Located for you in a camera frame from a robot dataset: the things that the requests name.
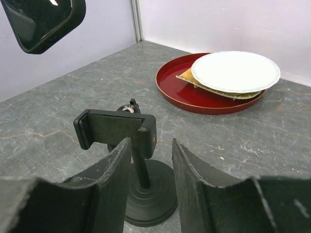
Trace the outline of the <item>black phone stand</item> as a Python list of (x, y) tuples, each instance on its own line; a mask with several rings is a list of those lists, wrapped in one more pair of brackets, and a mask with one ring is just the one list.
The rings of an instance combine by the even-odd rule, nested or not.
[(116, 111), (85, 109), (73, 122), (80, 147), (96, 143), (112, 151), (124, 138), (132, 142), (125, 221), (138, 227), (156, 226), (178, 207), (174, 171), (151, 159), (156, 144), (156, 118), (142, 114), (135, 99)]

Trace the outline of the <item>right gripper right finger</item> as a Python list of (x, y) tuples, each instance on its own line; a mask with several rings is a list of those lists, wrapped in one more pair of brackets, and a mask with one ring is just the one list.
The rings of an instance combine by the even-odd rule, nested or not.
[(172, 141), (172, 161), (182, 232), (310, 232), (310, 178), (239, 179), (200, 159), (178, 139)]

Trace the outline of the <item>black smartphone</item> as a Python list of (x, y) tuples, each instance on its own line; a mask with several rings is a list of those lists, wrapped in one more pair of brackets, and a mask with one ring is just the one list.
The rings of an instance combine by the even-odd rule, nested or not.
[(42, 54), (77, 28), (86, 15), (85, 0), (2, 0), (20, 48)]

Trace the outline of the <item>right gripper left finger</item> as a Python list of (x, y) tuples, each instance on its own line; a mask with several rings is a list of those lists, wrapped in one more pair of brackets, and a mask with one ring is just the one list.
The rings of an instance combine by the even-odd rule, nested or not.
[(0, 179), (3, 233), (121, 233), (125, 220), (130, 138), (62, 183), (40, 177)]

